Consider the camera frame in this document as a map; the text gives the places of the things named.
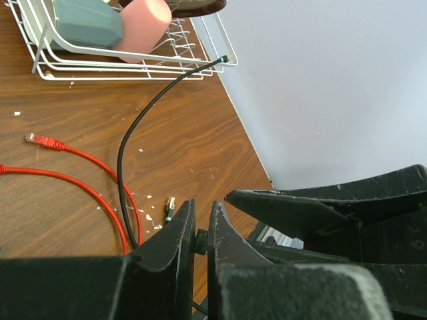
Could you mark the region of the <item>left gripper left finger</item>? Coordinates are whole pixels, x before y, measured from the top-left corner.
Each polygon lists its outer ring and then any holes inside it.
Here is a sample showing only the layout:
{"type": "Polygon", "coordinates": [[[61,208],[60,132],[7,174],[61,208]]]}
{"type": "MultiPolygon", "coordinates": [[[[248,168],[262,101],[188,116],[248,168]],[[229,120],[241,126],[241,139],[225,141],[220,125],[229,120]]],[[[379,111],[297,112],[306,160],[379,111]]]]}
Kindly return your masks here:
{"type": "Polygon", "coordinates": [[[189,319],[195,202],[127,255],[1,261],[2,319],[189,319]]]}

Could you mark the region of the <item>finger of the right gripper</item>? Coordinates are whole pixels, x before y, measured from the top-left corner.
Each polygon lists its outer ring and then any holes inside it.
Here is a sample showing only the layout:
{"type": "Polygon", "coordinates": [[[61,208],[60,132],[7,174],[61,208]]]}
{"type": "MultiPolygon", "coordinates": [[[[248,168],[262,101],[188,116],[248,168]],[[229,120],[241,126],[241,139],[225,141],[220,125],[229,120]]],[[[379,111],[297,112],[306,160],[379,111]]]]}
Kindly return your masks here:
{"type": "Polygon", "coordinates": [[[324,237],[356,225],[348,210],[355,198],[339,188],[236,189],[224,200],[288,237],[324,237]]]}
{"type": "Polygon", "coordinates": [[[295,249],[281,245],[268,244],[260,241],[248,241],[259,254],[264,256],[272,263],[314,263],[314,264],[332,264],[332,263],[350,263],[347,257],[307,251],[304,249],[295,249]]]}

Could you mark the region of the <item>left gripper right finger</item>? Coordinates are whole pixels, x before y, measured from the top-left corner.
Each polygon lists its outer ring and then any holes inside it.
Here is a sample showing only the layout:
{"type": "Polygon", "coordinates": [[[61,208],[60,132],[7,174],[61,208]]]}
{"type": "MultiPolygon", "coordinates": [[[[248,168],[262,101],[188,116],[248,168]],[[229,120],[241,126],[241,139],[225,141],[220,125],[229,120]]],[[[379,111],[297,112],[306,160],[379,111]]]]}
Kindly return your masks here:
{"type": "Polygon", "coordinates": [[[273,264],[231,225],[223,203],[208,231],[209,319],[392,319],[382,287],[351,264],[273,264]]]}

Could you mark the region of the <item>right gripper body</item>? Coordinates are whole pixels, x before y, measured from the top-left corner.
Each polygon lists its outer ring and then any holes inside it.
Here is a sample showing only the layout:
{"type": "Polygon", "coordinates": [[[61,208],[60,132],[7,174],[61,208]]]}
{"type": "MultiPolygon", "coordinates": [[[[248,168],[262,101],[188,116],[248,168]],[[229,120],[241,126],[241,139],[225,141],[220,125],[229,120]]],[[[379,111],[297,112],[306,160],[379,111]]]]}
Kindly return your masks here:
{"type": "Polygon", "coordinates": [[[426,317],[426,167],[412,165],[371,178],[307,189],[282,190],[316,218],[285,233],[310,251],[347,257],[386,271],[394,280],[389,306],[399,319],[426,317]]]}

